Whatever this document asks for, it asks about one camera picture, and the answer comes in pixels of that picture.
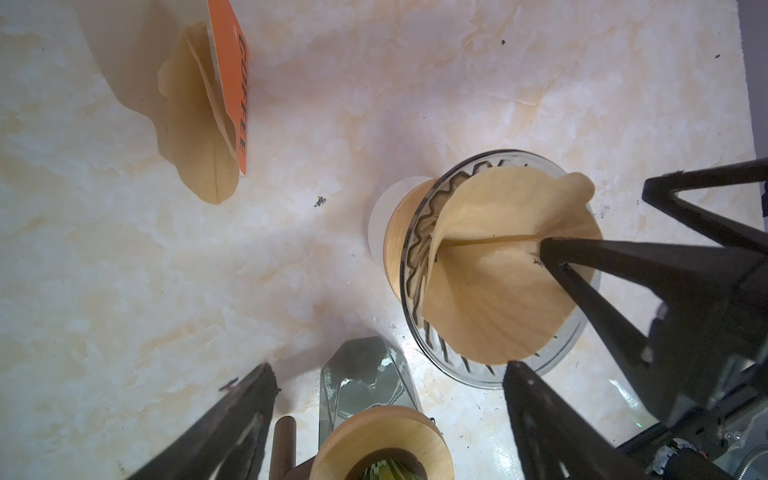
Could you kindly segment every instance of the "marble surface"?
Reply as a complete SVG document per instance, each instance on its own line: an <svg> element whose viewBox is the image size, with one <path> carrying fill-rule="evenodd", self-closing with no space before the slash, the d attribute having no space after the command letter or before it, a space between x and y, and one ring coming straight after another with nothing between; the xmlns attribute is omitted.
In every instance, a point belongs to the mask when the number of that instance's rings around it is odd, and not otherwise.
<svg viewBox="0 0 768 480"><path fill-rule="evenodd" d="M373 204L519 148L593 179L606 238L704 242L640 195L647 177L754 158L735 0L233 6L249 175L212 206L115 100L67 3L0 5L0 476L123 478L264 360L301 462L319 366L381 334L457 478L521 478L502 393L459 385L410 338L367 250ZM762 224L757 185L688 197ZM601 291L647 331L651 293L609 276ZM614 444L654 422L591 327L545 380Z"/></svg>

